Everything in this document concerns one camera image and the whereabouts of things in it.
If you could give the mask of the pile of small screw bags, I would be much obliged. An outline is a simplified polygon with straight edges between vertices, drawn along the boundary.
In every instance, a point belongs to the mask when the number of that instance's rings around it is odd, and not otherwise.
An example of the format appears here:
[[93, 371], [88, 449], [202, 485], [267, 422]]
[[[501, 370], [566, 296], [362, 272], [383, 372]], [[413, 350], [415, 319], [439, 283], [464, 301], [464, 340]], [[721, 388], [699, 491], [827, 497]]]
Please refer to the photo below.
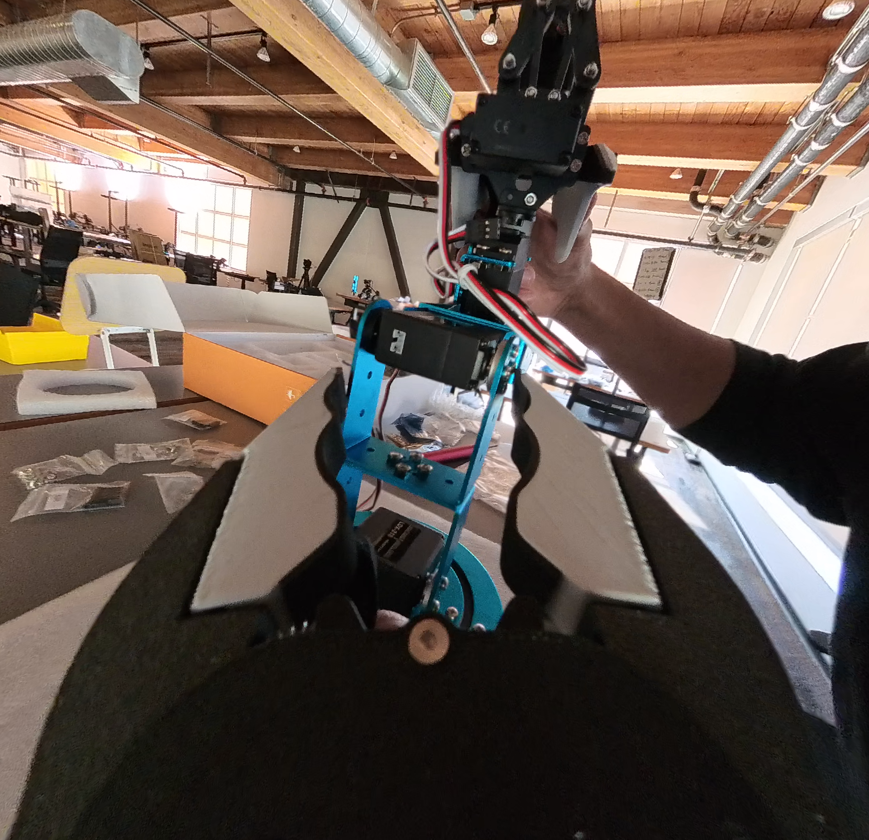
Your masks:
[[94, 442], [62, 444], [58, 454], [15, 463], [11, 520], [124, 509], [138, 497], [178, 514], [223, 465], [244, 456], [228, 422], [201, 409], [162, 412], [132, 427], [108, 424]]

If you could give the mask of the flat silver duct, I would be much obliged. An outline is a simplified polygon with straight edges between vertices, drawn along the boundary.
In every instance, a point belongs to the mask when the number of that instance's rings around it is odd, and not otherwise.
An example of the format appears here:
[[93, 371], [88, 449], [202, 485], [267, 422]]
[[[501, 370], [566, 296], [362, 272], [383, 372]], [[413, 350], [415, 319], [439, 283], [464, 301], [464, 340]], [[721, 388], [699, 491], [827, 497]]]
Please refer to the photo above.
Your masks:
[[145, 70], [139, 44], [91, 10], [1, 29], [1, 85], [73, 83], [97, 102], [137, 105]]

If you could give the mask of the wall whiteboard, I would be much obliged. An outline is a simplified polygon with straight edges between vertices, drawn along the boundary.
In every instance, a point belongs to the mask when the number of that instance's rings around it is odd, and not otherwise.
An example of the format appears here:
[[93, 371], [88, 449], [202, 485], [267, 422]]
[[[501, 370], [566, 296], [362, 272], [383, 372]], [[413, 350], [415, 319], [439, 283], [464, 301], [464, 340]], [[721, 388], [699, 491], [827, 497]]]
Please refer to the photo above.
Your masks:
[[667, 290], [676, 254], [675, 247], [644, 248], [640, 253], [633, 292], [647, 301], [660, 303]]

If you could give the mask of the beige wooden chair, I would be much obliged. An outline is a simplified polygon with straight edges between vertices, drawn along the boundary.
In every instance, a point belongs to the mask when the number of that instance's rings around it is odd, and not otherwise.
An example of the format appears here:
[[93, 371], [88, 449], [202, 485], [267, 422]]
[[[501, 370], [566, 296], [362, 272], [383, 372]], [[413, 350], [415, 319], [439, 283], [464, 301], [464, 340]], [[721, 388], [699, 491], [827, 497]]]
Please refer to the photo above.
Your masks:
[[103, 330], [174, 331], [166, 284], [185, 285], [181, 269], [137, 261], [80, 257], [68, 267], [60, 323], [69, 334], [95, 335]]

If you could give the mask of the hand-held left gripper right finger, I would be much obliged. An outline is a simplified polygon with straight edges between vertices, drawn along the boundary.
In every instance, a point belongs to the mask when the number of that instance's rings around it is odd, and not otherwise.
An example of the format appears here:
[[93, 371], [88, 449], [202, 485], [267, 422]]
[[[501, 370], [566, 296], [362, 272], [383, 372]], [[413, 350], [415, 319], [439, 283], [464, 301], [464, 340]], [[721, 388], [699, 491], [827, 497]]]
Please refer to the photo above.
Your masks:
[[591, 603], [661, 609], [654, 574], [599, 438], [549, 391], [517, 373], [501, 573], [544, 610]]

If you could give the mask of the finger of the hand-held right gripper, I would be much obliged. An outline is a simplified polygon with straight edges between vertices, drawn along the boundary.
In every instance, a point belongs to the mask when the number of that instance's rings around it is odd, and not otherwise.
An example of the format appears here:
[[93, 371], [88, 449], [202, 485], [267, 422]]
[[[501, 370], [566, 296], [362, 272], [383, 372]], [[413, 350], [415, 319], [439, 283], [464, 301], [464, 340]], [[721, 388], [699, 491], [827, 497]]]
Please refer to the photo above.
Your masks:
[[583, 226], [591, 201], [604, 186], [611, 186], [617, 170], [617, 156], [605, 144], [587, 147], [578, 163], [572, 162], [565, 183], [555, 193], [552, 216], [556, 223], [554, 262], [567, 260]]
[[448, 168], [449, 210], [448, 235], [464, 233], [469, 222], [474, 220], [484, 201], [482, 176], [466, 172], [462, 168]]

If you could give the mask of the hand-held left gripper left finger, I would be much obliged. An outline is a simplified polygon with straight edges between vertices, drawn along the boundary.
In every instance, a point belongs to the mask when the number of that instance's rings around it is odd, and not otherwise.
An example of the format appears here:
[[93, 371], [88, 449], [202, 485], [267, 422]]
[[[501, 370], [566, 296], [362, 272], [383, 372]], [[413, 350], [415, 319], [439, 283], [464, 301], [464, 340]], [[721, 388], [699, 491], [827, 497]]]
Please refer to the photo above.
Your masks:
[[333, 369], [246, 449], [193, 613], [266, 605], [314, 613], [361, 589], [361, 553], [339, 475], [346, 459], [343, 372]]

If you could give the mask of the black office chair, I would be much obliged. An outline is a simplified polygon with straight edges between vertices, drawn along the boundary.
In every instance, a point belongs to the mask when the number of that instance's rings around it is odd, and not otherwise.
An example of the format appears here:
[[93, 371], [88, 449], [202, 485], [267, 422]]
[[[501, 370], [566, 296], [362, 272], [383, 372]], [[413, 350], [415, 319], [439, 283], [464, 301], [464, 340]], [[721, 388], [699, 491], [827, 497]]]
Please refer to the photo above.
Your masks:
[[625, 456], [641, 458], [640, 437], [651, 416], [649, 406], [614, 393], [573, 384], [567, 409], [595, 433], [611, 436], [616, 443], [627, 443]]

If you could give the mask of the silver spiral ventilation duct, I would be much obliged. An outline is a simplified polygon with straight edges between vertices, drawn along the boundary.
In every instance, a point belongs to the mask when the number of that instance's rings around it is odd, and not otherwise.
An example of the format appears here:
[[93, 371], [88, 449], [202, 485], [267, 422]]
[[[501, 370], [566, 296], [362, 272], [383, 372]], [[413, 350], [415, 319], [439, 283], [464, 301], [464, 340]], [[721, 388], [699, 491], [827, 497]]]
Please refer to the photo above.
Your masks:
[[450, 120], [454, 92], [417, 40], [397, 44], [361, 0], [300, 0], [432, 136]]

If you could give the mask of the grey desk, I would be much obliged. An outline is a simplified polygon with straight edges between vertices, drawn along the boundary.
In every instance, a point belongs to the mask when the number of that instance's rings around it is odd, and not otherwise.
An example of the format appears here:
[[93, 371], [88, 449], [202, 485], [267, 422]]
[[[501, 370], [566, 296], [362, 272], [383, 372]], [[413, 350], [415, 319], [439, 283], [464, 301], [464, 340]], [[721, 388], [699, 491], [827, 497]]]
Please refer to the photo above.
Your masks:
[[[228, 422], [227, 436], [244, 443], [244, 455], [267, 428], [216, 403], [206, 402], [204, 406], [212, 407], [216, 417]], [[18, 502], [11, 499], [10, 492], [21, 487], [10, 479], [10, 468], [33, 458], [52, 457], [62, 444], [94, 442], [108, 424], [131, 428], [133, 419], [152, 419], [168, 411], [132, 411], [2, 433], [2, 622], [136, 562], [173, 519], [158, 501], [138, 496], [124, 509], [12, 521]], [[222, 477], [229, 479], [229, 495], [243, 459], [227, 463], [223, 469]], [[219, 498], [216, 503], [217, 526], [202, 527], [207, 556], [228, 500]]]

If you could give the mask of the yellow plastic tray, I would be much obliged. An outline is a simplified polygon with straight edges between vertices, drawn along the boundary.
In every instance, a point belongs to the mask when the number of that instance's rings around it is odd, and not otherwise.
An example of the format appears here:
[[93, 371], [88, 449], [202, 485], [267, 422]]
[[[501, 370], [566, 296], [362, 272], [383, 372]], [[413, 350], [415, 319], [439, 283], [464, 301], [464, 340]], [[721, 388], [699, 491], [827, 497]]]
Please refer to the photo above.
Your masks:
[[90, 337], [70, 334], [60, 320], [34, 313], [28, 326], [1, 328], [1, 360], [13, 366], [83, 360]]

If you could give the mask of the blue toy robot arm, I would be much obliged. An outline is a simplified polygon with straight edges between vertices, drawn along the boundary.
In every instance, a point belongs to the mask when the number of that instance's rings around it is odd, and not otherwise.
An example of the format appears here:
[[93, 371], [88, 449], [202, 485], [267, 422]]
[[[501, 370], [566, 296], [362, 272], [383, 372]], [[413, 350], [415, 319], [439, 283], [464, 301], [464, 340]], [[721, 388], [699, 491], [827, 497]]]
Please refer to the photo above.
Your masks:
[[[587, 116], [601, 76], [597, 0], [522, 0], [498, 63], [496, 91], [444, 128], [439, 215], [426, 266], [440, 303], [363, 314], [349, 381], [342, 468], [351, 493], [375, 481], [358, 530], [376, 554], [378, 604], [388, 617], [437, 611], [473, 489], [507, 387], [528, 351], [578, 380], [585, 361], [519, 296], [535, 218], [590, 144]], [[481, 174], [484, 201], [464, 233], [448, 235], [448, 168]], [[405, 373], [488, 405], [461, 472], [387, 439], [384, 413]]]

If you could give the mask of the orange white cardboard box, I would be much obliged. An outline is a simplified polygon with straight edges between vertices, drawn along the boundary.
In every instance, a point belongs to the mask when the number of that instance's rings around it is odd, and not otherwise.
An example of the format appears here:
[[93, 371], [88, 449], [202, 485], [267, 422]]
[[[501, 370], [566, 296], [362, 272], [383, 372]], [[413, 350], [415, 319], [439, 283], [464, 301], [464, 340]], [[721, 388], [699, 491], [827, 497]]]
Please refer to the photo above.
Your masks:
[[320, 296], [169, 282], [156, 274], [80, 273], [89, 320], [182, 334], [184, 385], [270, 424], [334, 371], [353, 343]]

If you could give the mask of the person's right forearm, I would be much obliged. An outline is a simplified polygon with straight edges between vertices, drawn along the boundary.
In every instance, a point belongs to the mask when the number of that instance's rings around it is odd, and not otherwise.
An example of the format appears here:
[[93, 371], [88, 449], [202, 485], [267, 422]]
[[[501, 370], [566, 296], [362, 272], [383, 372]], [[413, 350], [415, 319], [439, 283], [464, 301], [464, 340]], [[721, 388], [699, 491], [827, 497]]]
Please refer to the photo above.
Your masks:
[[702, 418], [733, 375], [732, 340], [649, 304], [596, 266], [556, 318], [675, 429]]

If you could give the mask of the white foam frame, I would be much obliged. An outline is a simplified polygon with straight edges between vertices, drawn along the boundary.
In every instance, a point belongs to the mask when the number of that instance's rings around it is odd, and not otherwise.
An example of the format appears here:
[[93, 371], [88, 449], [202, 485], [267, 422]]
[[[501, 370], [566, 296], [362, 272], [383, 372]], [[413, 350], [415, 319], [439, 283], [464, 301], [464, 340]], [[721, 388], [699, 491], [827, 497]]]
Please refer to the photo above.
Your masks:
[[156, 408], [148, 378], [132, 369], [27, 370], [16, 389], [16, 409], [25, 417]]

